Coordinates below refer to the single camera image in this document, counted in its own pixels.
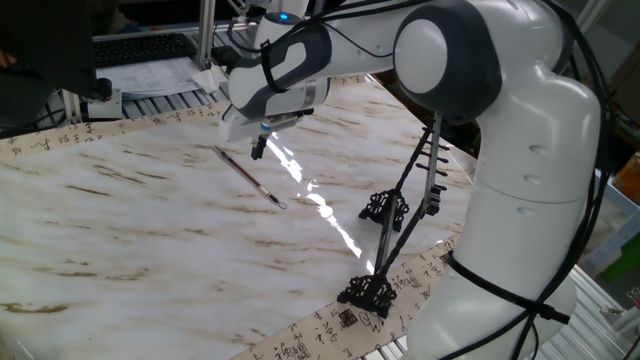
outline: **metal frame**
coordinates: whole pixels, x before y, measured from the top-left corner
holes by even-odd
[[[200,0],[200,27],[198,32],[198,52],[195,62],[200,70],[211,68],[211,46],[213,45],[213,26],[216,12],[216,0]]]

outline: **calligraphy brush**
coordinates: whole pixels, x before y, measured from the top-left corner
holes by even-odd
[[[271,194],[269,192],[269,190],[267,190],[267,188],[262,186],[262,184],[260,184],[258,182],[258,180],[256,180],[245,169],[243,169],[240,165],[238,165],[238,163],[235,162],[229,155],[227,155],[227,153],[225,153],[224,151],[222,151],[222,149],[220,149],[219,147],[217,147],[215,145],[213,145],[213,147],[214,147],[214,149],[212,149],[212,150],[214,152],[218,153],[218,155],[220,155],[224,160],[226,160],[229,164],[231,164],[231,166],[233,166],[238,171],[240,171],[240,173],[242,173],[242,175],[244,175],[244,177],[247,178],[247,180],[249,180],[255,187],[257,187],[258,190],[260,190],[260,192],[265,194],[269,198],[269,200],[273,201],[274,204],[278,205],[278,207],[283,209],[283,210],[287,208],[287,204],[285,204],[283,202],[280,202],[278,200],[278,198],[273,196],[273,194]]]

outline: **paper document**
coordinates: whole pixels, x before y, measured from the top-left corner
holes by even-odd
[[[98,69],[96,75],[111,80],[125,98],[141,98],[197,90],[192,76],[199,72],[191,59],[177,58]]]

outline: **table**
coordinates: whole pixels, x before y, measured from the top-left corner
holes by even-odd
[[[395,185],[420,128],[366,83],[333,90],[263,160],[218,142],[286,211],[213,153],[215,121],[0,162],[0,331],[35,359],[228,359],[372,269],[380,225],[357,215]],[[398,263],[462,230],[473,159],[440,156],[440,213]],[[425,175],[403,188],[412,211]]]

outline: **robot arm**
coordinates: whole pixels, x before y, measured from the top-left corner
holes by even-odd
[[[572,242],[600,128],[593,93],[550,70],[563,47],[572,46],[563,44],[554,12],[532,0],[387,1],[356,3],[307,24],[283,36],[295,22],[287,14],[265,17],[258,38],[273,44],[231,73],[223,135],[240,140],[272,124],[295,123],[298,115],[287,116],[321,104],[329,77],[394,68],[418,104],[450,123],[475,118],[480,125],[482,147],[456,259],[503,289],[537,299]],[[575,303],[570,281],[549,298],[565,314]],[[409,327],[408,356],[450,358],[521,313],[447,268]],[[523,325],[463,358],[510,358]],[[538,318],[535,326],[544,342],[561,324]],[[519,356],[533,343],[527,337]]]
[[[417,103],[449,121],[475,118],[500,90],[500,64],[479,11],[464,2],[454,4],[356,3],[286,37],[282,35],[301,20],[293,14],[268,14],[254,45],[273,44],[257,58],[241,60],[231,73],[233,106],[223,117],[223,137],[252,137],[265,119],[277,115],[281,124],[282,114],[320,105],[330,77],[392,68]],[[355,12],[367,15],[349,17]],[[295,123],[297,115],[287,121]]]

